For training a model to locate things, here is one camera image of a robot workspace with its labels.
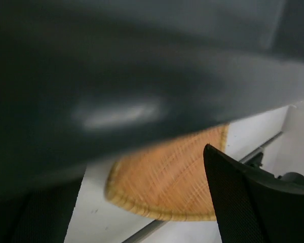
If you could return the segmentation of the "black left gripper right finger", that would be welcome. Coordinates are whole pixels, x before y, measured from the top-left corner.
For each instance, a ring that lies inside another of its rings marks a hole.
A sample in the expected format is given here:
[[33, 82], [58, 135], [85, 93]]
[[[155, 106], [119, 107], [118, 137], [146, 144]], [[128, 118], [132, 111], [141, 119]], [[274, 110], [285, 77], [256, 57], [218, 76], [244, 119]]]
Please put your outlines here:
[[275, 177], [207, 144], [204, 167], [222, 242], [304, 242], [304, 176]]

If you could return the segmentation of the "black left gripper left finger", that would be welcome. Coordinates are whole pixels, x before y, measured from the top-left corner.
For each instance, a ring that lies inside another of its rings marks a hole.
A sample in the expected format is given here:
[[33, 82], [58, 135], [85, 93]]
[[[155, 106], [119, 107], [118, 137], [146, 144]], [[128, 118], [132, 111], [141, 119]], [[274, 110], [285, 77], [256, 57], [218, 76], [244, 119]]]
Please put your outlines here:
[[55, 187], [0, 201], [0, 242], [64, 242], [78, 187]]

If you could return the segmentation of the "woven bamboo fan plate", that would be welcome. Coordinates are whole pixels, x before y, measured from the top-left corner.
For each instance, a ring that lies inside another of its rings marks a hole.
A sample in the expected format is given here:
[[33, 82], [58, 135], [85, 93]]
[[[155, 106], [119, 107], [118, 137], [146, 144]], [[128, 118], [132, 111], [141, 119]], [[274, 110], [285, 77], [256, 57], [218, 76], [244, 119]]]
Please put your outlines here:
[[161, 221], [215, 221], [203, 150], [225, 151], [229, 125], [213, 127], [124, 155], [106, 180], [113, 205]]

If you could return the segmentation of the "grey plastic bin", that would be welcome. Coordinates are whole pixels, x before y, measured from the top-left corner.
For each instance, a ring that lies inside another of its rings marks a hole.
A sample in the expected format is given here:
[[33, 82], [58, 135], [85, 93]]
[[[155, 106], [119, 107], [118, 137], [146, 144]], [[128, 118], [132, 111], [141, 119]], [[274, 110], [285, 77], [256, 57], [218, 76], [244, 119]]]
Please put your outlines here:
[[304, 1], [0, 1], [0, 200], [304, 100]]

